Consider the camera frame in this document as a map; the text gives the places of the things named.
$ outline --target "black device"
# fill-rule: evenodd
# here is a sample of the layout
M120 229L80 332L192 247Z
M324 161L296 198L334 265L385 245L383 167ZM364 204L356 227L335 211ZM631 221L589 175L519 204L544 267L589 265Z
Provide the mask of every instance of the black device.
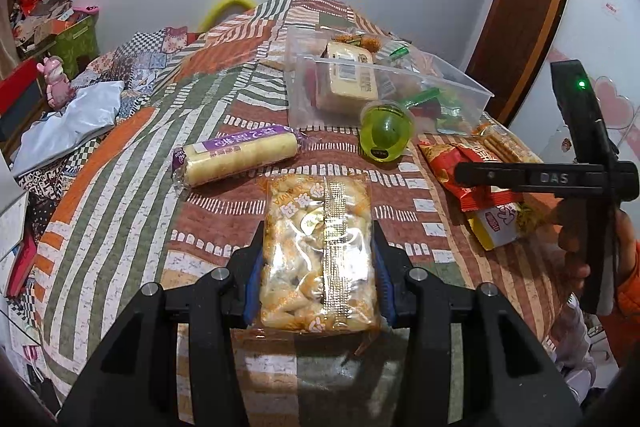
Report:
M466 162L456 166L454 175L466 186L495 185L582 200L586 237L580 248L591 274L580 307L608 315L615 300L619 254L615 211L621 201L638 197L638 168L633 162L618 160L618 148L607 135L598 99L580 61L553 62L551 78L577 164Z
M188 323L195 425L246 427L230 328L246 328L257 313L263 229L226 267L193 285L143 285L86 363L58 414L60 425L188 425L178 419L175 380L177 325ZM390 247L378 222L373 250L380 310L391 327L411 330L394 426L447 425L452 323L462 325L464 351L463 419L456 425L580 421L562 376L493 283L476 290L445 284Z

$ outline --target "hand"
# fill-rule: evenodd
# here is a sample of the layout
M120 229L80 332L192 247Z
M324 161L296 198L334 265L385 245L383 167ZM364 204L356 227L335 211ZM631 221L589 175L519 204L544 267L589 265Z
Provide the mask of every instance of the hand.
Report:
M577 252L581 241L586 240L586 216L584 202L563 200L552 214L552 222L561 225L558 235L558 247L566 252L564 272L571 281L574 293L581 293L584 279L591 268ZM618 281L624 282L636 268L636 232L629 216L622 210L616 211L616 233L620 240L620 260L618 263Z

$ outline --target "heart decoration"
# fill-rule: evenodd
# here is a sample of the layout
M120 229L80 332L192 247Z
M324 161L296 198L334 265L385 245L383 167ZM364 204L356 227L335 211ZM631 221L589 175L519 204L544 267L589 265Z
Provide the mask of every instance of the heart decoration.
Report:
M618 94L616 84L606 76L599 77L593 90L600 101L602 117L608 129L626 129L634 121L634 106L626 97Z

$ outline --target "white cloth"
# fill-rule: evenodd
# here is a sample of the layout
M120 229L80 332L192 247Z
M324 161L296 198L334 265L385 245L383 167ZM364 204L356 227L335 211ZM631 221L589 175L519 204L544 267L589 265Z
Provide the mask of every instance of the white cloth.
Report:
M113 128L124 82L100 82L79 89L64 113L50 113L22 135L11 174L27 174L62 158Z

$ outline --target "barcode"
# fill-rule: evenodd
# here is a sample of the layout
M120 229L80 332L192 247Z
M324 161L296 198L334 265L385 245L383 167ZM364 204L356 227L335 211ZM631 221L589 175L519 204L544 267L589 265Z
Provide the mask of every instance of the barcode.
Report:
M378 92L380 94L380 98L388 98L390 95L396 92L396 86L394 86L391 80L389 80L388 78L383 78L382 80L380 80L380 77L378 77L378 79L380 81L378 84Z
M338 67L338 76L346 80L355 80L356 66L346 66L344 64L340 64L340 66Z
M371 92L371 75L367 70L360 73L360 90Z

